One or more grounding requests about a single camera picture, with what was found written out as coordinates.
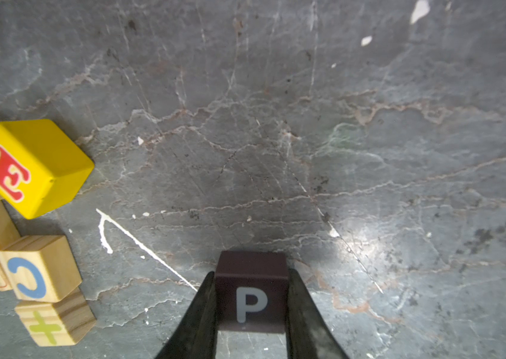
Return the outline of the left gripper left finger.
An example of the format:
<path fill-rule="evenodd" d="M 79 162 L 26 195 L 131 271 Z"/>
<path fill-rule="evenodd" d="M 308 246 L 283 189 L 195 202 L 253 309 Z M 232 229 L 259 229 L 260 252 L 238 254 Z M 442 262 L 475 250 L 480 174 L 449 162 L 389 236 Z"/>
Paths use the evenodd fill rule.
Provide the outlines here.
<path fill-rule="evenodd" d="M 209 272 L 173 335 L 157 354 L 161 358 L 213 359 L 217 353 L 217 293 Z"/>

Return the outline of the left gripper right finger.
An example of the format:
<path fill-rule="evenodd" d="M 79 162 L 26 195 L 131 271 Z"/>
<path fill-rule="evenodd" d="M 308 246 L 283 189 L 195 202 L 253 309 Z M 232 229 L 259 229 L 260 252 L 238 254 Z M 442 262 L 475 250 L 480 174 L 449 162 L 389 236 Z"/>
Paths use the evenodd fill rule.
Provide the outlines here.
<path fill-rule="evenodd" d="M 285 333 L 288 358 L 350 358 L 332 335 L 296 269 L 289 269 Z"/>

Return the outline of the dark purple P block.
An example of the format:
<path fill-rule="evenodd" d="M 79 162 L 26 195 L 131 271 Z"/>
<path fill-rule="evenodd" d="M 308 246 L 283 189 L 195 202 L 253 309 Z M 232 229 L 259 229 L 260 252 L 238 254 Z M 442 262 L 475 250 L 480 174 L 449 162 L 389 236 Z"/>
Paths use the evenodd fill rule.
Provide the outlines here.
<path fill-rule="evenodd" d="M 283 253 L 223 251 L 215 270 L 219 330 L 283 334 L 288 287 Z"/>

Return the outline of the yellow E letter block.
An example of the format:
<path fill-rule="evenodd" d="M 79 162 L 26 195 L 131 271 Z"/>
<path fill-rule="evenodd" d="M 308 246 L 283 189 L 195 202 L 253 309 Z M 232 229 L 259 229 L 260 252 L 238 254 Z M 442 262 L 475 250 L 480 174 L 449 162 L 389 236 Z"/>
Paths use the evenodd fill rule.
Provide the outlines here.
<path fill-rule="evenodd" d="M 72 202 L 94 168 L 49 119 L 0 122 L 0 196 L 26 219 Z"/>

